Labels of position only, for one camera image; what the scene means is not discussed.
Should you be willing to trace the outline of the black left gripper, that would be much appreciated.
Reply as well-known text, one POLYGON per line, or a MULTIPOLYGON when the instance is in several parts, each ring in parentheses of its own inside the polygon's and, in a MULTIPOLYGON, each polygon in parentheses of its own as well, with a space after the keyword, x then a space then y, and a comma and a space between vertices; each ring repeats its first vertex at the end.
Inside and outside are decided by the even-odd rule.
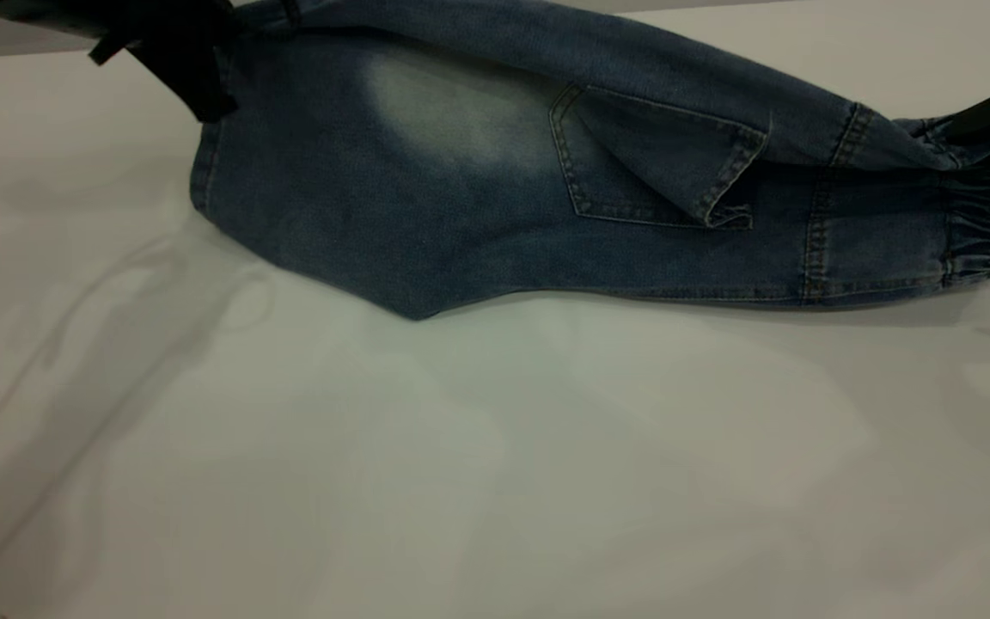
POLYGON ((212 46, 235 34, 230 1, 100 1, 98 8, 101 34, 89 53, 98 65, 130 52, 199 122, 237 109, 212 46))

